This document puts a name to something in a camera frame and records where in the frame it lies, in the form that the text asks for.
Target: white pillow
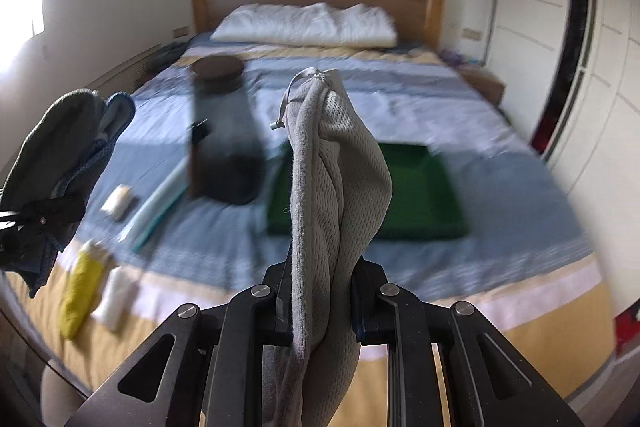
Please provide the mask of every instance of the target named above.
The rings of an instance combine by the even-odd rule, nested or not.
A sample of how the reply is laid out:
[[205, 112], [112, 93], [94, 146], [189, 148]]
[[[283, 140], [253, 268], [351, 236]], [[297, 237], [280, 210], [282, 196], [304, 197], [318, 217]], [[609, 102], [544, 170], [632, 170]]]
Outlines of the white pillow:
[[226, 16], [210, 38], [295, 46], [393, 48], [398, 35], [382, 8], [357, 4], [338, 10], [322, 2], [304, 7], [247, 4]]

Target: drawstring cord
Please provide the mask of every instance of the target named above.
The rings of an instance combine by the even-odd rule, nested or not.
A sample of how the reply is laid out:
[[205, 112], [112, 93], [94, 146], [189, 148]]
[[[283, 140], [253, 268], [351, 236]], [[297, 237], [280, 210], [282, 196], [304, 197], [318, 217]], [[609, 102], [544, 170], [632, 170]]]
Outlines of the drawstring cord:
[[289, 83], [289, 87], [287, 87], [286, 92], [282, 95], [282, 101], [280, 102], [280, 114], [278, 115], [278, 119], [271, 124], [271, 129], [276, 130], [284, 127], [284, 122], [282, 119], [284, 118], [284, 111], [287, 108], [287, 104], [289, 103], [289, 95], [291, 93], [291, 87], [295, 84], [300, 78], [306, 78], [308, 76], [316, 76], [318, 74], [322, 74], [318, 68], [306, 68], [305, 70], [297, 73]]

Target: metal screw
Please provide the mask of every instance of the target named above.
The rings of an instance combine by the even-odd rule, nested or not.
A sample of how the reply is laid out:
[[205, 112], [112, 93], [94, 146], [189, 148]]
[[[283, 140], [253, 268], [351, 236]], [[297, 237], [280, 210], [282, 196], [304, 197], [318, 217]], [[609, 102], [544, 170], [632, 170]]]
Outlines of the metal screw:
[[385, 282], [382, 286], [380, 286], [380, 293], [382, 293], [382, 295], [386, 295], [387, 297], [395, 297], [400, 293], [400, 288], [393, 283]]
[[458, 315], [471, 315], [476, 309], [473, 304], [466, 301], [458, 301], [456, 302], [456, 313]]
[[266, 297], [271, 293], [271, 288], [266, 284], [257, 284], [251, 288], [251, 295], [254, 297]]
[[178, 308], [178, 317], [181, 319], [190, 319], [196, 314], [198, 309], [195, 304], [183, 304]]

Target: yellow cloth roll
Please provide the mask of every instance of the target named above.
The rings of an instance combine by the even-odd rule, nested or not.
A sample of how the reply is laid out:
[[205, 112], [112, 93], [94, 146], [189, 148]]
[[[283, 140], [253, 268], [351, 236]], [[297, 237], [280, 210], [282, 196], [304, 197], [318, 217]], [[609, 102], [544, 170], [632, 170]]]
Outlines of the yellow cloth roll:
[[108, 253], [92, 241], [78, 251], [60, 304], [60, 335], [71, 340], [89, 312], [89, 306], [108, 260]]

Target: bed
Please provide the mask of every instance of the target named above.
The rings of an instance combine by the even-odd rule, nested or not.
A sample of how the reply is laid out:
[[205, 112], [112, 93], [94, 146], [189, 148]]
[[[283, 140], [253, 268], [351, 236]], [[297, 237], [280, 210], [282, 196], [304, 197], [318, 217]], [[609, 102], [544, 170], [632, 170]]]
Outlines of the bed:
[[[213, 42], [210, 32], [249, 3], [362, 2], [385, 9], [410, 53]], [[86, 392], [184, 302], [207, 308], [259, 282], [287, 253], [287, 237], [265, 232], [266, 206], [282, 161], [284, 130], [271, 130], [282, 91], [298, 71], [338, 68], [354, 108], [380, 142], [423, 144], [444, 158], [471, 232], [451, 241], [373, 240], [365, 258], [420, 299], [449, 306], [464, 298], [498, 327], [561, 396], [580, 410], [614, 360], [609, 295], [589, 241], [544, 164], [501, 115], [444, 66], [437, 49], [444, 0], [192, 0], [184, 55], [134, 93], [136, 117], [92, 194], [76, 238], [34, 299], [16, 274], [6, 285], [39, 338]], [[190, 68], [198, 58], [234, 54], [267, 156], [257, 200], [229, 206], [180, 199], [137, 252], [117, 242], [123, 223], [99, 210], [118, 184], [144, 201], [187, 154]], [[58, 308], [83, 241], [101, 241], [111, 266], [138, 281], [119, 330], [87, 318], [73, 342], [58, 333]], [[100, 292], [95, 296], [97, 306]], [[386, 425], [385, 349], [364, 347], [332, 425]]]

